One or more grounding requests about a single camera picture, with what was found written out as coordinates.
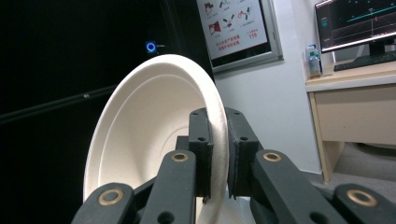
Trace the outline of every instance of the paper plate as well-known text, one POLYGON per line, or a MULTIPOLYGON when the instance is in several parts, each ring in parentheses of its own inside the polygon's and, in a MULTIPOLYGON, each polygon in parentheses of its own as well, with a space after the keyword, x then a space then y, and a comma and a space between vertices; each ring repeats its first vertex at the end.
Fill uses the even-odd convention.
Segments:
POLYGON ((142 63, 109 98, 92 137, 84 200, 110 182, 136 189, 154 177, 163 156, 175 149, 177 136, 188 135, 190 112, 202 107, 206 107, 214 141, 212 198, 198 209, 197 218, 198 223, 216 223, 228 172, 227 119, 209 75, 178 55, 142 63))

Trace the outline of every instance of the bottle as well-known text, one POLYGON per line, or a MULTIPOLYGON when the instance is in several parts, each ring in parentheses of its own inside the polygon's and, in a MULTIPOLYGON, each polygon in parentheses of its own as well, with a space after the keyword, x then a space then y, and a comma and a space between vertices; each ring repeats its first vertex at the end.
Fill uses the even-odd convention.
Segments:
POLYGON ((309 64, 309 72, 311 74, 311 77, 320 76, 319 58, 315 53, 315 49, 313 48, 309 50, 308 64, 309 64))
POLYGON ((314 49, 315 49, 315 55, 317 56, 317 58, 318 58, 318 60, 319 60, 319 74, 322 74, 322 73, 323 73, 323 70, 322 70, 322 66, 321 66, 321 59, 320 59, 319 51, 318 51, 316 45, 312 45, 312 46, 314 47, 314 49))

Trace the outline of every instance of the table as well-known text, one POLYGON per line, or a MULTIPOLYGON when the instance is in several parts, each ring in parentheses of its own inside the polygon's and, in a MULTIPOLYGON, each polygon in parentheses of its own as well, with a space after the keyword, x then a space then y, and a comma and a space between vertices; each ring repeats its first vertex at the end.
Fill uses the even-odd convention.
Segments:
POLYGON ((325 182, 345 142, 396 145, 396 62, 339 72, 333 67, 305 84, 325 182))

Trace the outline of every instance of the poster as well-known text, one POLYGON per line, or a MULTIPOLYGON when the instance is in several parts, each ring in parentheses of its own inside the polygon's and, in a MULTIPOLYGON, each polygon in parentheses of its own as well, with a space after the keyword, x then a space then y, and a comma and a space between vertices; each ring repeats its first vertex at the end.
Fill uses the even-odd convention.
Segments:
POLYGON ((259 0, 197 0, 210 58, 267 43, 259 0))

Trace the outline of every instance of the wall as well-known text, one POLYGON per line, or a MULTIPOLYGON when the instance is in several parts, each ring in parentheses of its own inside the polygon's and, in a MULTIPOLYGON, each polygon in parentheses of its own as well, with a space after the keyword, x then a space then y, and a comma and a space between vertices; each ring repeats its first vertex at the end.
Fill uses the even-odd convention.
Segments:
POLYGON ((283 61, 228 72, 215 79, 224 105, 245 114, 264 148, 281 151, 300 170, 319 174, 304 64, 305 46, 318 42, 316 2, 274 1, 283 61))

